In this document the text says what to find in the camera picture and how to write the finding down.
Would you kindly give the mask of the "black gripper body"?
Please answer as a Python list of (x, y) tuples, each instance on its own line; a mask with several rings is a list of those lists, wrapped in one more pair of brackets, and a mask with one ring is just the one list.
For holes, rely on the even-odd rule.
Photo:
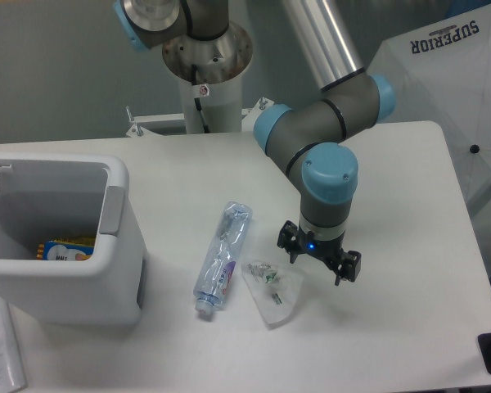
[(297, 237), (299, 246), (297, 254), (310, 255), (321, 260), (329, 269), (336, 269), (343, 255), (343, 240), (344, 234), (332, 240), (318, 240), (314, 234), (308, 235), (300, 228)]

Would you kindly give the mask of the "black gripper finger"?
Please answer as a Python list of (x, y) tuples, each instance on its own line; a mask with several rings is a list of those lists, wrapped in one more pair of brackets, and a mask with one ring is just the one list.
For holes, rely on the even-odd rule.
[(342, 251), (339, 257), (331, 261), (332, 271), (336, 275), (335, 285), (341, 281), (354, 282), (361, 270), (362, 254), (358, 251)]
[(299, 229), (290, 220), (287, 220), (278, 235), (277, 246), (286, 251), (290, 256), (290, 262), (294, 263), (301, 254), (301, 246), (299, 243)]

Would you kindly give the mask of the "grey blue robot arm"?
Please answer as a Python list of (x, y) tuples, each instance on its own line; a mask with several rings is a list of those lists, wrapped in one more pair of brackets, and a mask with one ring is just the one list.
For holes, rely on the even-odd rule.
[[(358, 162), (344, 141), (390, 115), (393, 89), (369, 75), (333, 1), (285, 1), (321, 98), (301, 110), (275, 104), (260, 112), (255, 140), (300, 193), (300, 218), (279, 232), (292, 260), (306, 254), (338, 281), (354, 281), (361, 255), (342, 241), (358, 185)], [(139, 51), (160, 47), (181, 90), (188, 133), (241, 129), (241, 76), (253, 55), (250, 36), (226, 1), (117, 1), (115, 14)]]

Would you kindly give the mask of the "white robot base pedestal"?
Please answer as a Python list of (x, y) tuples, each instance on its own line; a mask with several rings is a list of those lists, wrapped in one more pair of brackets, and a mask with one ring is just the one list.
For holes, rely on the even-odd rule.
[(163, 45), (162, 56), (178, 81), (187, 133), (241, 131), (242, 78), (253, 56), (241, 26), (231, 21), (210, 41), (174, 38)]

